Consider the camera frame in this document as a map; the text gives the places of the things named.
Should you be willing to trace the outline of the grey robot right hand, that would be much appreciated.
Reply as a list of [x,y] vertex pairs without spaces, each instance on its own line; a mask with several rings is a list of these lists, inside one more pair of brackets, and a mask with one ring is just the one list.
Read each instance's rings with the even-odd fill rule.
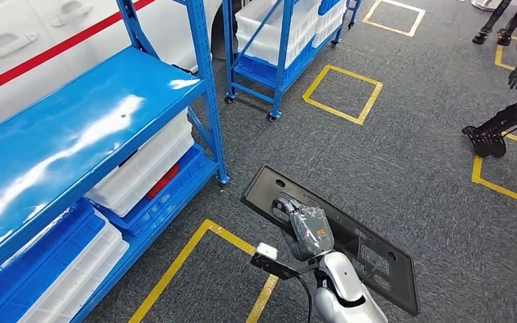
[[323,209],[283,198],[275,199],[271,206],[287,217],[281,232],[295,259],[307,261],[334,249],[335,239]]

